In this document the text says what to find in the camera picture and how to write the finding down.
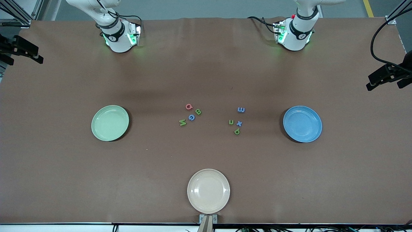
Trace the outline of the light green plate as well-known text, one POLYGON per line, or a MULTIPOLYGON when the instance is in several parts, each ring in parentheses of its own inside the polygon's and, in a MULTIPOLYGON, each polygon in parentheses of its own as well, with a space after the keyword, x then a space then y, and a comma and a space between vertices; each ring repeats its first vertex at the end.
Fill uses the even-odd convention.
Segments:
POLYGON ((91 132, 101 141, 115 141, 125 134, 129 123, 129 114, 125 108, 109 105, 95 113, 91 121, 91 132))

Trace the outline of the beige plate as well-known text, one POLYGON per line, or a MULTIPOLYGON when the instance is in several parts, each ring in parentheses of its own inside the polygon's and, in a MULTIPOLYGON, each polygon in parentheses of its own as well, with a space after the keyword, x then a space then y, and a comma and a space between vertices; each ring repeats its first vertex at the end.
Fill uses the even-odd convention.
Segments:
POLYGON ((187 197, 198 212, 215 214, 222 210, 229 201, 229 181, 218 170, 199 170, 188 182, 187 197))

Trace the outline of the blue plate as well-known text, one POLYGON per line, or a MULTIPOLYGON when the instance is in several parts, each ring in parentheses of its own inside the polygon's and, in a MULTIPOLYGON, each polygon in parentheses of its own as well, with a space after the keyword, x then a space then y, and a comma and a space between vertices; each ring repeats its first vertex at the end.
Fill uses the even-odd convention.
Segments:
POLYGON ((318 113, 306 106, 289 108, 283 116, 283 127, 291 139, 300 143, 317 140, 323 130, 318 113))

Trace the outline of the aluminium frame strut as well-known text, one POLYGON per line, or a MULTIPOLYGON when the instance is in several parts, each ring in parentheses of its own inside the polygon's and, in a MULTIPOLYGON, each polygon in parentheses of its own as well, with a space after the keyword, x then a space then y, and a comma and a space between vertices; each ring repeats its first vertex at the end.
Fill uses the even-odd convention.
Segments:
POLYGON ((402 0, 391 12, 389 15, 386 15, 385 18, 389 22, 388 24, 396 24, 396 15, 405 12, 410 6, 412 6, 412 0, 402 0))
POLYGON ((0 0, 0 26, 28 28, 45 0, 0 0))

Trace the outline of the brown table cover sheet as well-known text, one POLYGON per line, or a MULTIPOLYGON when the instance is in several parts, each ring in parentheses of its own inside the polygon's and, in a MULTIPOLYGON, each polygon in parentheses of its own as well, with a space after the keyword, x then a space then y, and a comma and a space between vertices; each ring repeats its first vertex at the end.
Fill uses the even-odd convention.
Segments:
POLYGON ((146 21, 124 54, 93 22, 33 22, 20 35, 44 63, 15 57, 0 83, 0 223, 191 223, 187 184, 207 168, 230 183, 222 223, 406 223, 412 85, 366 88, 383 22, 319 19, 290 52, 250 19, 146 21), (109 105, 130 123, 101 141, 109 105), (294 106, 318 113, 317 140, 287 135, 294 106))

